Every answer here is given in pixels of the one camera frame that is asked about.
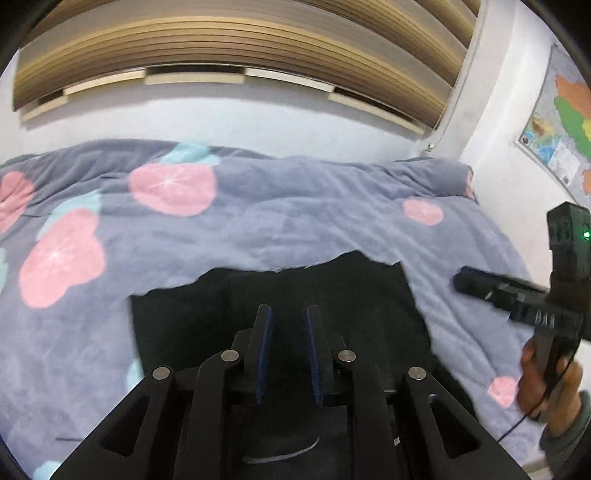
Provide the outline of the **grey sleeve forearm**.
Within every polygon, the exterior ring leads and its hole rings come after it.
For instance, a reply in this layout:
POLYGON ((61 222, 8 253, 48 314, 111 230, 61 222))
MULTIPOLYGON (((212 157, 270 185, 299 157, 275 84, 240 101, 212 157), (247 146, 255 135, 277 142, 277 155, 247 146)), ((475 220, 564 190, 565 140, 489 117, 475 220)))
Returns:
POLYGON ((553 437, 546 428, 540 440, 554 479, 590 478, 590 395, 580 393, 581 410, 569 429, 553 437))

